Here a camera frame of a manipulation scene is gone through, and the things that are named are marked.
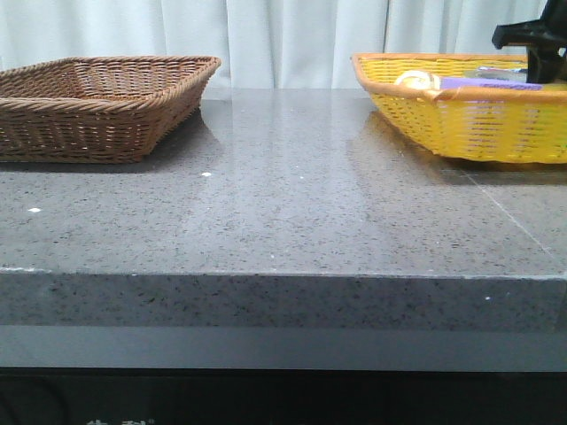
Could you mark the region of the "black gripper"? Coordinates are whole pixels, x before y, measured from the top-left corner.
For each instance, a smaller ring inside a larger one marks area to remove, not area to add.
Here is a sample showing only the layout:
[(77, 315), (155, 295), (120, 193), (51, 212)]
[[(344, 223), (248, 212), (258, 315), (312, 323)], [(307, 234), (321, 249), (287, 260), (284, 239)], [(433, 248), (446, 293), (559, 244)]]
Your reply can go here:
[(529, 83), (566, 80), (566, 2), (547, 1), (538, 19), (495, 28), (492, 43), (496, 49), (524, 46), (527, 52)]

